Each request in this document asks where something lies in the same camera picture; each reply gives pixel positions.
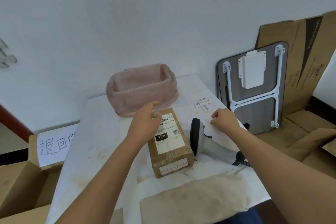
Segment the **forearm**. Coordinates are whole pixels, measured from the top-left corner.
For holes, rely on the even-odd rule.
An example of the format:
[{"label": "forearm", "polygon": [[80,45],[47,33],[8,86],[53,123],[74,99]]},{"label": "forearm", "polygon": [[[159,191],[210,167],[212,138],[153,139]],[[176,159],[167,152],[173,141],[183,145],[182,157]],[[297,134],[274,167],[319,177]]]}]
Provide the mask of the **forearm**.
[{"label": "forearm", "polygon": [[336,180],[259,140],[242,128],[226,134],[250,162],[289,223],[333,223]]},{"label": "forearm", "polygon": [[141,145],[126,138],[56,224],[110,223],[120,191]]}]

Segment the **small brown package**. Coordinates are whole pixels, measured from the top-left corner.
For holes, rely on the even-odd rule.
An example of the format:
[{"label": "small brown package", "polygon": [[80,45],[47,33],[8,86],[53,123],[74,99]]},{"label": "small brown package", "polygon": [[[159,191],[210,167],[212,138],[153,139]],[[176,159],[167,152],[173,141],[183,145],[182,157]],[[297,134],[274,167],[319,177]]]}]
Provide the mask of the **small brown package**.
[{"label": "small brown package", "polygon": [[194,164],[194,153],[173,108],[164,109],[160,113],[162,114],[160,127],[148,142],[156,178]]}]

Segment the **barcode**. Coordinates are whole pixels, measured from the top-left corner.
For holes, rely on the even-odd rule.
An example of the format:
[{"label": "barcode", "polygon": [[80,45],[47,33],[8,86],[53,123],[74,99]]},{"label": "barcode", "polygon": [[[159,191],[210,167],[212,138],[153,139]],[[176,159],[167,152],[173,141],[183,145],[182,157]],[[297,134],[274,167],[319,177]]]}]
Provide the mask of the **barcode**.
[{"label": "barcode", "polygon": [[173,130],[174,136],[178,135],[180,132],[178,129]]}]

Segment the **blue jeans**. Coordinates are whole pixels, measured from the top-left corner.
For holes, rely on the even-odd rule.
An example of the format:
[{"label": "blue jeans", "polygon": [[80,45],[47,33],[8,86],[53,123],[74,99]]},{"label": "blue jeans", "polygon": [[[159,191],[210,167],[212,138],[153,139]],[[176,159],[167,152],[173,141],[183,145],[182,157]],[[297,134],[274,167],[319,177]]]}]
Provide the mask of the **blue jeans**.
[{"label": "blue jeans", "polygon": [[252,207],[246,212],[236,213],[226,220],[215,224],[263,224],[257,210]]}]

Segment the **person's left arm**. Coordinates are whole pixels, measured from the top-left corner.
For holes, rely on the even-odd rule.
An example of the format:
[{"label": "person's left arm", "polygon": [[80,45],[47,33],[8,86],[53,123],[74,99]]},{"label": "person's left arm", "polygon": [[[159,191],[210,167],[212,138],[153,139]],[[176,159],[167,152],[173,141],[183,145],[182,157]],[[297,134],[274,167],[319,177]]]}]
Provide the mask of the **person's left arm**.
[{"label": "person's left arm", "polygon": [[161,114],[152,120],[153,107],[158,104],[154,101],[137,111],[124,141],[55,224],[110,223],[133,160],[159,128]]}]

